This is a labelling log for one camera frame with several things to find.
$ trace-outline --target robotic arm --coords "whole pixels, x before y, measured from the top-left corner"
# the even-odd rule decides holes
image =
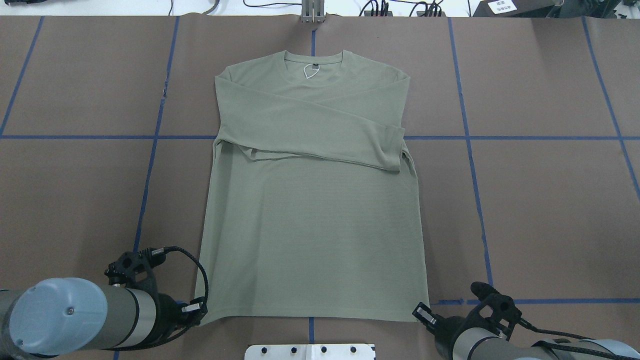
[[[205,296],[189,304],[157,291],[152,269],[176,251],[194,261],[205,280]],[[66,278],[47,279],[26,291],[1,290],[0,360],[47,359],[84,349],[156,347],[198,325],[207,313],[207,275],[182,248],[125,252],[104,274],[109,286]]]
[[[471,291],[480,300],[467,315],[444,318],[420,303],[413,315],[434,335],[438,353],[445,360],[639,360],[640,354],[615,340],[594,340],[568,332],[541,330],[522,318],[513,299],[489,284],[474,282]],[[491,316],[480,311],[489,308]],[[541,334],[578,339],[543,340],[531,348],[509,343],[516,325]]]

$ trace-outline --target white bracket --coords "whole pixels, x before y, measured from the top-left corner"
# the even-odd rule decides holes
[[[324,22],[324,0],[302,0],[302,22]]]
[[[252,345],[244,360],[376,360],[373,344]]]

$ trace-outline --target fabric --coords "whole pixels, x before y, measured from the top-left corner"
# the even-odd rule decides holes
[[[307,79],[309,63],[319,72]],[[216,77],[202,323],[415,321],[428,294],[417,177],[400,127],[408,86],[400,70],[349,51],[283,51]]]

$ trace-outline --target white floor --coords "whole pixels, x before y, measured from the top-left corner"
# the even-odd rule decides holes
[[[246,0],[248,4],[272,2],[292,2],[299,0]],[[202,13],[213,5],[214,0],[174,0],[172,15]],[[325,11],[342,16],[357,16],[366,0],[326,0]],[[475,11],[479,0],[470,0]],[[468,16],[466,0],[443,0],[444,12],[450,17]],[[12,3],[7,6],[0,2],[0,15],[167,15],[171,0],[48,0],[38,4]],[[413,5],[391,2],[389,10],[394,16],[408,16]],[[279,15],[299,14],[299,6],[272,6],[270,8],[249,8],[242,0],[220,0],[220,5],[211,15]],[[640,19],[637,7],[620,4],[618,13],[632,19]]]

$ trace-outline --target white mounting plate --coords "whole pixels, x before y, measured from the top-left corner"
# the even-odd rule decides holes
[[[375,349],[373,344],[252,345],[244,352],[244,360],[376,360]]]

